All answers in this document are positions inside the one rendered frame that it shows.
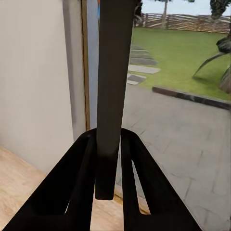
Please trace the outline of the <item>poster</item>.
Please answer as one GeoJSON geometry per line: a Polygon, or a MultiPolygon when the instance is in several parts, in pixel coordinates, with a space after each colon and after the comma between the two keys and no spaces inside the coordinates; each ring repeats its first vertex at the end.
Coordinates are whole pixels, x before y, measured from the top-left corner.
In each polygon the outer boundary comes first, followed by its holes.
{"type": "Polygon", "coordinates": [[[95,199],[112,200],[136,0],[100,0],[95,199]]]}

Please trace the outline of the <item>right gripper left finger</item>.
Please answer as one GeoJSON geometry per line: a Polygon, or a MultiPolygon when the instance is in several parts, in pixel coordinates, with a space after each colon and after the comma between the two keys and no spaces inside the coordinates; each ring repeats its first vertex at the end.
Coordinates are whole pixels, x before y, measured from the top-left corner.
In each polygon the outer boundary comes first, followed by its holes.
{"type": "Polygon", "coordinates": [[[96,135],[81,134],[2,231],[90,231],[96,135]]]}

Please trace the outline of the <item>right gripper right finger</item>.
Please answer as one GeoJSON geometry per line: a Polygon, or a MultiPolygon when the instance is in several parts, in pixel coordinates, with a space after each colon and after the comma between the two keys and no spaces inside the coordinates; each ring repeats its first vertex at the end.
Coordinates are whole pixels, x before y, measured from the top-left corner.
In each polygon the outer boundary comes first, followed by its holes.
{"type": "Polygon", "coordinates": [[[139,136],[121,129],[124,231],[202,231],[139,136]],[[140,212],[134,162],[150,215],[140,212]]]}

